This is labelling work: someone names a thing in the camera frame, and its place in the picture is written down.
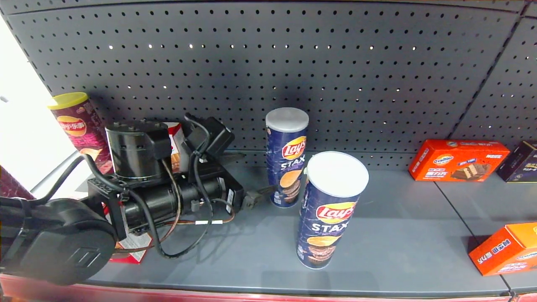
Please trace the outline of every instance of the yellow lid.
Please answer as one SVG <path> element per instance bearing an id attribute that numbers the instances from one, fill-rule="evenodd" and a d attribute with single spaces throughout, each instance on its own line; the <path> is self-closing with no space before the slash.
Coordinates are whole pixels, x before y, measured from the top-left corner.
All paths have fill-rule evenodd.
<path id="1" fill-rule="evenodd" d="M 47 107 L 50 110 L 65 109 L 76 106 L 86 100 L 88 100 L 88 95 L 85 92 L 70 92 L 53 97 Z"/>

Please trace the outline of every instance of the red chip can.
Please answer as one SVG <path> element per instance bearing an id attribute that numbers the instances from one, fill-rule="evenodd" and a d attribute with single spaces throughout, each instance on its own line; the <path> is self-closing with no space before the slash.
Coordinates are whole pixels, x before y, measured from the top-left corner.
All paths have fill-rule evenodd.
<path id="1" fill-rule="evenodd" d="M 0 197 L 35 198 L 2 166 L 0 166 Z"/>
<path id="2" fill-rule="evenodd" d="M 47 106 L 81 154 L 90 155 L 101 173 L 112 171 L 106 132 L 84 92 L 71 92 L 52 98 Z"/>

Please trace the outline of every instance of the blue chip can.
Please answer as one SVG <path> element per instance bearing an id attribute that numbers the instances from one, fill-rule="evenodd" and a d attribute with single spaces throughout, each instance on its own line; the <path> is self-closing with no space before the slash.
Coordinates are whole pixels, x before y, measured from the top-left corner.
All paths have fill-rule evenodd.
<path id="1" fill-rule="evenodd" d="M 326 267 L 369 182 L 366 167 L 351 155 L 321 152 L 308 163 L 296 253 L 311 269 Z"/>
<path id="2" fill-rule="evenodd" d="M 284 107 L 269 112 L 265 121 L 268 183 L 278 186 L 271 201 L 278 207 L 291 207 L 296 204 L 306 163 L 309 117 L 300 109 Z"/>

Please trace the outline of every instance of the potato chip can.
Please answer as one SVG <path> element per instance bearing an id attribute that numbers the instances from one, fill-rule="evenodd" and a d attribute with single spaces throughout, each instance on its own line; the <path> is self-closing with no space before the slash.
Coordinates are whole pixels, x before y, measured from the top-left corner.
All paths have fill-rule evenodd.
<path id="1" fill-rule="evenodd" d="M 278 207 L 292 207 L 297 201 L 306 163 L 304 150 L 309 117 L 300 109 L 283 107 L 269 112 L 265 121 L 268 183 L 278 188 L 271 195 L 271 201 Z"/>
<path id="2" fill-rule="evenodd" d="M 366 167 L 341 152 L 321 152 L 307 165 L 296 253 L 311 269 L 326 267 L 369 182 Z"/>
<path id="3" fill-rule="evenodd" d="M 47 107 L 81 154 L 90 155 L 101 173 L 113 171 L 106 132 L 86 93 L 55 96 Z"/>

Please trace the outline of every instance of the ovaltine box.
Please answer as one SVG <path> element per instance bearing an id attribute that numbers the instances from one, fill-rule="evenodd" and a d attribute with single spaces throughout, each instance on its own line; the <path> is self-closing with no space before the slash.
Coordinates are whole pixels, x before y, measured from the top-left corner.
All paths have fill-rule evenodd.
<path id="1" fill-rule="evenodd" d="M 537 269 L 537 222 L 504 226 L 470 258 L 483 276 Z"/>
<path id="2" fill-rule="evenodd" d="M 509 154 L 497 141 L 426 140 L 410 165 L 417 181 L 484 181 Z"/>

